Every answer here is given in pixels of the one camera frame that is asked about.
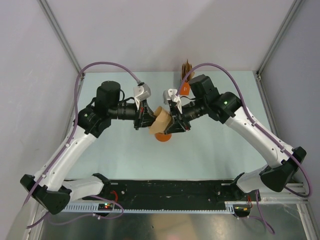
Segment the brown paper coffee filter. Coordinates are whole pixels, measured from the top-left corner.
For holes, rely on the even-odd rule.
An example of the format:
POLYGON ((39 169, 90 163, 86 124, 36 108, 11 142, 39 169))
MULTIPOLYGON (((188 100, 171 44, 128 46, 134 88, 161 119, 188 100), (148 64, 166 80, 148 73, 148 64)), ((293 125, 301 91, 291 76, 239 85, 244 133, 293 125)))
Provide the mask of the brown paper coffee filter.
POLYGON ((151 135, 164 134, 166 128, 172 121, 172 117, 168 111, 162 106, 159 106, 154 112, 155 121, 149 127, 149 133, 151 135))

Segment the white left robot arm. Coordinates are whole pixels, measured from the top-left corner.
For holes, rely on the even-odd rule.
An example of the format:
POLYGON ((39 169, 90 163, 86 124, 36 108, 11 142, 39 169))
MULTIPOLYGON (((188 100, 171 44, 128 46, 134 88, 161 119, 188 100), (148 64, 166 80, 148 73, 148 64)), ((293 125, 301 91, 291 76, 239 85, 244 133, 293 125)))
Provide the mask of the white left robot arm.
POLYGON ((111 126, 112 120, 133 121, 136 130, 148 128, 155 121, 147 103, 151 90, 146 83, 141 82, 133 89, 133 103, 120 99, 123 93, 118 82, 104 81, 96 96, 76 115, 73 128, 54 156, 34 175, 25 174, 21 178, 28 195, 50 214, 60 213, 75 200, 93 196, 104 200, 110 196, 111 182, 101 173, 78 180, 66 180, 66 176, 82 153, 111 126))

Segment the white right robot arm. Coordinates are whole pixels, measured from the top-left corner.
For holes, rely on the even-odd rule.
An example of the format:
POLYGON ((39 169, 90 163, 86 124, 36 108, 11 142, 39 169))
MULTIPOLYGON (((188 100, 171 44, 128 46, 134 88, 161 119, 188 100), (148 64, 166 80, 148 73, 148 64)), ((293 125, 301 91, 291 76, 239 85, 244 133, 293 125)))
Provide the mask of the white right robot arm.
POLYGON ((183 133, 191 129, 190 122, 208 115, 240 134, 266 161, 266 166, 240 174, 233 181, 232 197, 243 200, 249 192, 268 188, 281 192, 297 172, 307 152, 301 146, 292 147, 280 140, 258 121, 232 92, 219 93, 209 76, 196 76, 189 81, 194 98, 182 105, 177 89, 163 93, 172 120, 165 134, 183 133))

